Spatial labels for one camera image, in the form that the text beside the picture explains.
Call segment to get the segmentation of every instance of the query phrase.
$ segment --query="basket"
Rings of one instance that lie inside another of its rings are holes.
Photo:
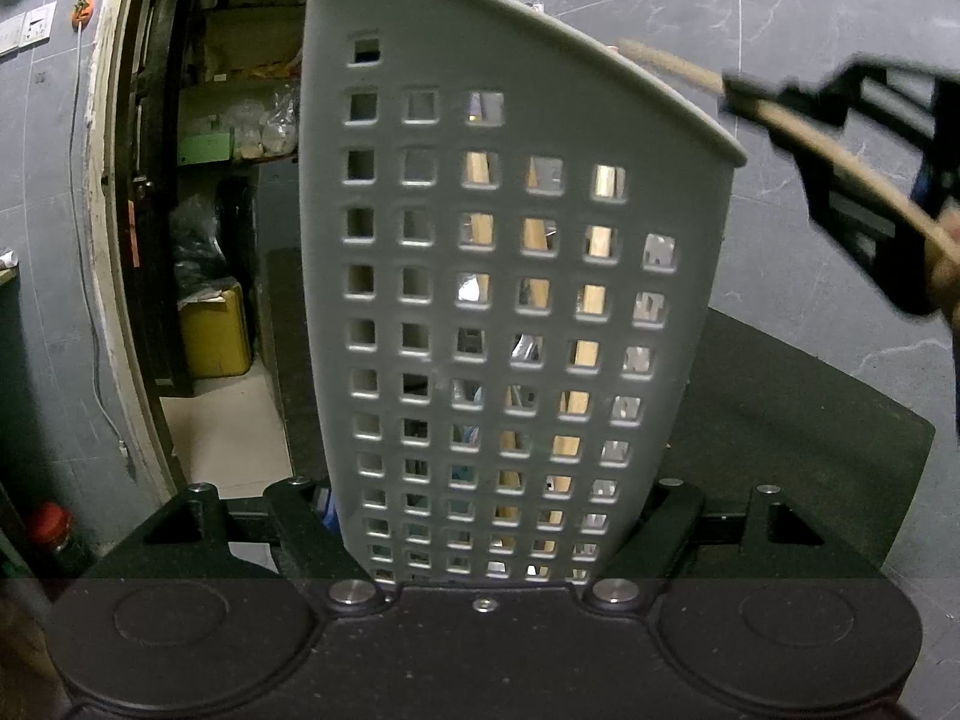
[[[371,575],[592,579],[656,479],[743,162],[515,1],[307,1],[310,351]]]

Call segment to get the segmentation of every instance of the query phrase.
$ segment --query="square hole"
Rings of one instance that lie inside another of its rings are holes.
[[[385,519],[365,519],[364,530],[368,536],[390,536],[390,523]]]
[[[430,377],[422,373],[400,375],[400,400],[404,403],[428,403],[430,401]]]
[[[522,278],[517,289],[517,309],[526,314],[546,314],[550,308],[550,282],[545,278]]]
[[[448,519],[461,519],[470,522],[473,519],[473,501],[464,498],[450,498],[446,503]]]
[[[504,536],[502,533],[494,533],[490,537],[490,547],[488,550],[496,555],[512,555],[517,549],[517,540],[513,536]]]
[[[510,495],[523,493],[523,474],[520,471],[501,469],[496,476],[496,491]]]
[[[400,242],[405,245],[423,245],[433,242],[433,220],[421,208],[408,208],[403,212],[403,227]]]
[[[347,181],[370,182],[376,178],[376,156],[372,148],[352,148],[347,152]]]
[[[473,490],[477,486],[477,469],[473,466],[450,466],[450,487]]]
[[[403,183],[430,186],[437,183],[437,153],[430,148],[407,148],[403,153]]]
[[[630,442],[604,442],[600,451],[600,464],[622,469],[630,463]]]
[[[376,346],[376,324],[372,319],[351,319],[347,323],[347,340],[351,346],[373,349]]]
[[[462,247],[493,248],[493,236],[493,214],[477,211],[460,215]]]
[[[544,498],[570,498],[573,494],[573,478],[569,476],[547,476],[544,481]]]
[[[582,389],[568,389],[560,393],[558,417],[583,422],[589,418],[590,393]]]
[[[546,538],[536,538],[530,545],[530,557],[553,557],[557,554],[557,543]]]
[[[666,316],[666,297],[660,293],[637,293],[634,324],[660,326]]]
[[[347,208],[347,238],[369,241],[373,238],[373,208]]]
[[[606,514],[584,514],[583,521],[580,523],[580,530],[583,533],[603,533],[606,529]]]
[[[520,525],[520,509],[515,506],[497,506],[493,509],[493,524],[515,527]]]
[[[407,124],[433,124],[440,120],[440,100],[435,89],[407,92],[403,120]]]
[[[562,509],[540,509],[536,513],[536,528],[541,531],[563,530],[566,514]]]
[[[487,576],[505,579],[510,576],[510,572],[507,571],[507,565],[502,560],[488,560]]]
[[[550,579],[550,566],[549,565],[536,565],[531,563],[527,566],[527,580],[528,581],[547,581]]]
[[[537,194],[563,194],[563,160],[557,157],[530,157],[527,190]]]
[[[430,328],[425,324],[403,322],[400,328],[400,351],[422,354],[430,348]]]
[[[463,184],[470,189],[496,189],[500,186],[500,156],[495,151],[464,153]]]
[[[554,436],[553,455],[554,463],[579,463],[580,439],[576,436]]]
[[[643,266],[647,271],[670,271],[673,269],[674,251],[677,242],[669,235],[650,233],[643,246]]]
[[[375,509],[387,508],[387,493],[385,490],[364,490],[363,505]]]
[[[429,482],[430,466],[426,460],[407,458],[403,461],[403,478],[408,482]]]
[[[483,408],[483,386],[472,379],[454,379],[450,388],[455,409],[480,410]]]
[[[483,362],[486,357],[483,331],[472,327],[458,327],[456,349],[458,360]]]
[[[473,533],[470,531],[448,531],[446,545],[452,549],[472,549]]]
[[[522,460],[530,456],[533,446],[530,435],[515,430],[504,430],[500,433],[500,454],[507,458]]]
[[[617,483],[613,479],[594,479],[590,488],[593,503],[613,503],[616,501]]]
[[[407,553],[407,565],[411,568],[429,568],[430,567],[430,554],[429,552],[408,552]]]
[[[467,123],[474,127],[501,127],[502,92],[470,92],[467,99]]]
[[[577,290],[577,319],[601,319],[607,316],[607,288],[583,284]]]
[[[354,368],[350,371],[350,392],[354,395],[376,395],[376,371]]]
[[[536,390],[531,386],[511,384],[506,392],[506,412],[516,416],[533,416],[536,413]]]
[[[612,165],[594,166],[593,199],[607,202],[622,202],[627,199],[626,170]]]
[[[480,446],[480,428],[476,425],[453,424],[450,426],[450,447],[476,451]]]
[[[600,548],[596,544],[578,541],[573,545],[573,560],[596,560],[599,554]]]
[[[422,419],[413,419],[409,416],[403,418],[403,436],[404,443],[422,443],[427,445],[430,442],[430,426]]]
[[[446,559],[446,570],[451,574],[469,574],[470,558],[454,555]]]
[[[613,399],[610,413],[613,425],[632,426],[640,424],[640,399],[632,395],[618,395]]]
[[[431,293],[430,274],[420,268],[400,270],[400,295],[404,300],[426,303]]]
[[[376,92],[354,92],[350,95],[349,122],[376,121]]]
[[[353,64],[370,65],[380,61],[380,39],[362,37],[353,41]]]
[[[380,417],[375,413],[356,413],[353,415],[353,435],[379,439]]]
[[[600,367],[600,344],[581,338],[572,341],[569,348],[568,365],[577,372],[597,370]]]
[[[386,544],[371,544],[370,557],[371,560],[391,562],[394,559],[394,551]]]
[[[488,274],[457,274],[457,305],[482,308],[490,304],[490,297]]]
[[[371,452],[357,452],[357,469],[364,476],[383,476],[383,458]]]
[[[408,522],[404,525],[407,541],[413,544],[429,544],[430,529],[426,525],[416,522]]]
[[[405,493],[403,495],[403,507],[407,514],[430,514],[430,499],[419,493]]]
[[[520,233],[520,248],[524,254],[555,255],[560,248],[557,223],[552,218],[525,218]]]
[[[510,353],[510,365],[521,368],[544,366],[544,336],[524,333],[514,336],[514,349]]]
[[[373,266],[347,266],[347,294],[353,298],[373,297]]]
[[[653,352],[646,346],[628,346],[623,355],[623,375],[645,376],[650,372]]]
[[[584,260],[611,264],[616,261],[616,229],[600,224],[588,224],[584,233]]]

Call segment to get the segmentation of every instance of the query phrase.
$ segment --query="yellow bin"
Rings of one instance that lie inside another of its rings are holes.
[[[186,365],[194,379],[241,376],[250,370],[250,342],[239,284],[220,293],[222,302],[187,303],[179,311]]]

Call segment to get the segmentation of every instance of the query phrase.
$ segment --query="metal screw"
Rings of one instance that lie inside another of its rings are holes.
[[[601,579],[594,584],[593,594],[608,604],[628,604],[637,600],[640,588],[629,579]]]
[[[373,600],[376,587],[365,579],[342,579],[330,586],[330,599],[345,607],[358,607]]]
[[[481,614],[486,614],[488,611],[496,611],[497,607],[500,606],[500,603],[494,598],[477,598],[471,605],[473,606],[474,610]]]

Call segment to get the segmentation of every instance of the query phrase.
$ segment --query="dark wooden door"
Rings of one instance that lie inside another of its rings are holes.
[[[193,382],[179,330],[168,217],[176,205],[176,111],[190,0],[131,2],[116,131],[124,288],[148,391],[185,397]]]

